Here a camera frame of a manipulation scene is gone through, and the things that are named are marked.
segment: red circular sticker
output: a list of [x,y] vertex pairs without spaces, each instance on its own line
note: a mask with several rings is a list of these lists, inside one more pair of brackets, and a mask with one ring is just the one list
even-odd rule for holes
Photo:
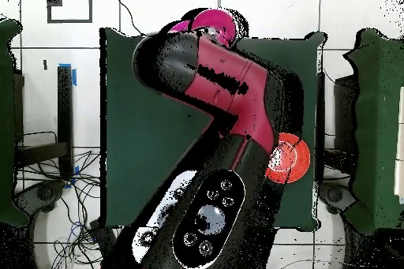
[[276,183],[291,183],[305,175],[309,166],[310,151],[306,143],[293,134],[280,133],[265,175]]

